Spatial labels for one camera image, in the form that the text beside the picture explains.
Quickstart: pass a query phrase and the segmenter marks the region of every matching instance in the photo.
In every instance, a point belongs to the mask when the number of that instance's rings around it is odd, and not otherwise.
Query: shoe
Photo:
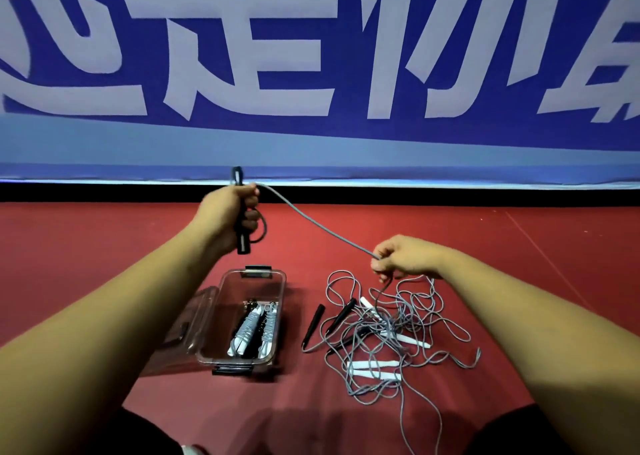
[[[182,453],[184,455],[207,455],[206,451],[196,447],[195,445],[183,445]]]

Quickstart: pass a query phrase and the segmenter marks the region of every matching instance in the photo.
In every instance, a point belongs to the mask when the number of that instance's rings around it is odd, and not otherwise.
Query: hand
[[[209,239],[221,255],[231,253],[236,248],[236,232],[234,226],[240,213],[241,200],[248,210],[244,214],[242,225],[253,232],[258,227],[260,213],[255,209],[258,205],[260,190],[257,185],[228,185],[208,193],[198,207],[196,216],[189,225]]]
[[[441,278],[441,268],[450,248],[409,236],[393,236],[382,241],[374,249],[380,260],[371,260],[372,270],[380,276],[380,282],[392,274],[402,278],[407,274],[426,274]]]

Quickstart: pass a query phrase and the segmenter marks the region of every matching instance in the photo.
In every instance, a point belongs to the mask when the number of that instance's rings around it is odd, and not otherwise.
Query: forearm
[[[211,241],[187,227],[0,349],[0,452],[68,452],[121,405],[220,256]]]
[[[636,450],[636,335],[457,251],[447,250],[439,273],[500,344],[574,449]]]

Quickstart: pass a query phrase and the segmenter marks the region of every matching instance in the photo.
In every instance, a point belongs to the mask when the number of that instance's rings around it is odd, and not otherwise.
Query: black pants
[[[540,408],[532,404],[511,411],[480,430],[465,455],[572,455]],[[150,421],[121,408],[94,440],[89,455],[182,455],[180,443]]]

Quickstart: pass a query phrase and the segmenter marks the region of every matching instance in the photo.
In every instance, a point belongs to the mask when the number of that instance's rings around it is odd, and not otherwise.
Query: person's left hand
[[[189,225],[198,234],[207,237],[212,246],[222,255],[236,248],[234,226],[240,213],[241,200],[249,210],[244,214],[242,225],[253,232],[258,227],[260,213],[254,209],[258,205],[260,190],[257,185],[228,185],[208,193],[198,207],[196,216]]]

